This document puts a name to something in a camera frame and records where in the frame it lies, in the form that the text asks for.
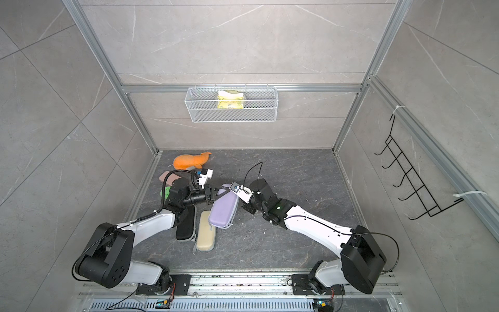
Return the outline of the white zippered umbrella sleeve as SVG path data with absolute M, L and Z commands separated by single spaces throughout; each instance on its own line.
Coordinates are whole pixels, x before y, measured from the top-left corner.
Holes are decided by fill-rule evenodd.
M 194 245 L 193 252 L 209 252 L 215 246 L 216 240 L 216 227 L 210 224 L 209 217 L 211 210 L 201 213 L 200 222 L 198 226 L 197 241 Z

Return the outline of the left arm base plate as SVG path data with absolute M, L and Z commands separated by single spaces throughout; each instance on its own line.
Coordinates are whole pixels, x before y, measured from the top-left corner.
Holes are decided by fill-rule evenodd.
M 173 292 L 174 296 L 185 296 L 188 294 L 191 278 L 190 274 L 169 275 L 157 285 L 140 284 L 136 294 L 162 296 L 170 295 Z

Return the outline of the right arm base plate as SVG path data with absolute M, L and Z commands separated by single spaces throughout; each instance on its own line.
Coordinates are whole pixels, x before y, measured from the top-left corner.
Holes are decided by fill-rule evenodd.
M 325 287 L 315 279 L 311 281 L 307 274 L 293 274 L 291 279 L 288 280 L 288 285 L 292 287 L 292 293 L 295 296 L 330 296 L 345 295 L 346 293 L 343 285 L 337 284 L 332 287 Z

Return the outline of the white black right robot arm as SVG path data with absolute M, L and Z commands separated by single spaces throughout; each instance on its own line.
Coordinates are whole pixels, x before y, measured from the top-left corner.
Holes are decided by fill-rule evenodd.
M 387 262 L 373 233 L 363 226 L 354 229 L 328 222 L 307 212 L 300 205 L 278 197 L 265 179 L 249 187 L 232 185 L 231 191 L 243 202 L 244 209 L 274 226 L 295 231 L 332 251 L 337 259 L 318 261 L 307 276 L 307 288 L 323 295 L 335 285 L 349 284 L 364 294 L 372 294 Z

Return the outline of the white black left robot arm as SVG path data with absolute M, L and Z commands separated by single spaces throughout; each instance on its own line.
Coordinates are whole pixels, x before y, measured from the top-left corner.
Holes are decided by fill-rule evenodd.
M 121 283 L 137 283 L 163 294 L 172 286 L 169 268 L 158 263 L 132 260 L 133 248 L 142 241 L 188 219 L 198 203 L 212 204 L 226 195 L 227 188 L 210 185 L 197 189 L 189 180 L 173 181 L 169 193 L 161 191 L 160 208 L 131 222 L 100 224 L 85 250 L 75 260 L 71 273 L 86 282 L 95 282 L 108 289 Z

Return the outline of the purple zippered umbrella sleeve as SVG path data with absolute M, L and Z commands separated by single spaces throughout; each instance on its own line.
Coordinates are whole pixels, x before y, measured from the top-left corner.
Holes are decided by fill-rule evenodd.
M 209 216 L 210 225 L 220 229 L 226 229 L 232 225 L 239 206 L 240 198 L 229 189 L 230 186 L 230 184 L 223 184 L 218 191 Z

